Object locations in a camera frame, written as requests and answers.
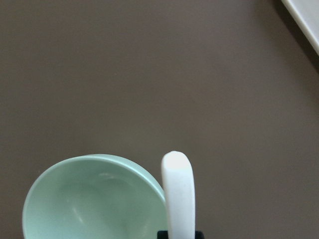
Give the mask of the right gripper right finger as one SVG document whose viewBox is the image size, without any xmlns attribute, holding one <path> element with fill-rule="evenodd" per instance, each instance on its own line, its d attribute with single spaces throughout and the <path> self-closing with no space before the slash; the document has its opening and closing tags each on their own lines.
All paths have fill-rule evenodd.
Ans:
<svg viewBox="0 0 319 239">
<path fill-rule="evenodd" d="M 204 233 L 202 231 L 195 231 L 195 239 L 205 239 Z"/>
</svg>

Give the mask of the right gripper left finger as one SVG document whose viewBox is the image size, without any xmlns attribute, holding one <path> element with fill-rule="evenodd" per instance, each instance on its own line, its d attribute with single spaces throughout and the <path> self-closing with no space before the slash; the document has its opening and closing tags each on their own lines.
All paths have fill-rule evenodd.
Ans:
<svg viewBox="0 0 319 239">
<path fill-rule="evenodd" d="M 158 231 L 157 239 L 171 239 L 169 231 Z"/>
</svg>

